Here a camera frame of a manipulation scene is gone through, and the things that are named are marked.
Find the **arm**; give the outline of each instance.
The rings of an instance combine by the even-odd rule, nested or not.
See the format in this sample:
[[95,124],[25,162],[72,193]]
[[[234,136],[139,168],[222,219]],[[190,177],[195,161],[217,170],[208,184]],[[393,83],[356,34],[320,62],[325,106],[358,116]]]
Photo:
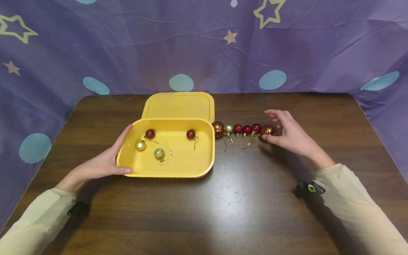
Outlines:
[[282,124],[282,136],[263,139],[308,158],[316,167],[314,181],[325,188],[324,204],[340,219],[351,237],[369,254],[408,254],[408,244],[384,212],[371,199],[360,180],[336,164],[287,111],[265,112]]
[[129,167],[115,165],[115,157],[131,127],[112,147],[74,168],[55,188],[39,195],[0,239],[0,254],[41,254],[68,221],[67,213],[75,204],[77,192],[88,180],[130,173]]

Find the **container lid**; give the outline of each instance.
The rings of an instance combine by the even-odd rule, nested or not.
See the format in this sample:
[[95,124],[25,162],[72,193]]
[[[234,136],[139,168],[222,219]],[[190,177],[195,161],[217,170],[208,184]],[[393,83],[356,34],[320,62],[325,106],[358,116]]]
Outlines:
[[142,113],[144,118],[201,118],[212,123],[214,98],[205,92],[157,93],[147,99]]

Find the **left hand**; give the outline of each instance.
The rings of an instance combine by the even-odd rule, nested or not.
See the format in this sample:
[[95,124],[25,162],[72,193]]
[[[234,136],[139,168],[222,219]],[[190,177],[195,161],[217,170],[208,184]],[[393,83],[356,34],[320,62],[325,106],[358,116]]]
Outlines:
[[117,166],[115,163],[116,155],[119,153],[119,150],[131,129],[132,125],[128,125],[111,147],[96,157],[75,167],[56,186],[56,188],[70,192],[77,192],[82,185],[85,184],[85,182],[91,179],[98,179],[109,175],[125,175],[131,173],[132,169],[130,167]]

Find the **hand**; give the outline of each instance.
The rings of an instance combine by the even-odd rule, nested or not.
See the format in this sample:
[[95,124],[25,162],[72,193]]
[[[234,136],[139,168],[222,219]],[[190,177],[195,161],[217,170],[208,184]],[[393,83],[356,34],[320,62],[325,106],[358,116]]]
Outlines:
[[324,150],[303,130],[288,111],[266,110],[273,122],[278,120],[282,124],[282,135],[263,135],[262,138],[288,151],[305,156],[312,160],[318,168],[327,168],[335,165],[334,161]]
[[119,153],[119,150],[131,129],[132,125],[128,125],[111,147],[96,157],[75,167],[56,186],[56,188],[70,192],[77,192],[85,182],[91,179],[131,173],[132,169],[130,167],[117,166],[115,163],[116,155]]

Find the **purple fabric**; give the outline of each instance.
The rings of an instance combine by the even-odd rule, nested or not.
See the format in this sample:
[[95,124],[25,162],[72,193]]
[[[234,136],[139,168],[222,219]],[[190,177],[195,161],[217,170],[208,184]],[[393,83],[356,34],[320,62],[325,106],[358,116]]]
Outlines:
[[95,93],[349,93],[408,178],[407,42],[406,0],[0,3],[0,226]]

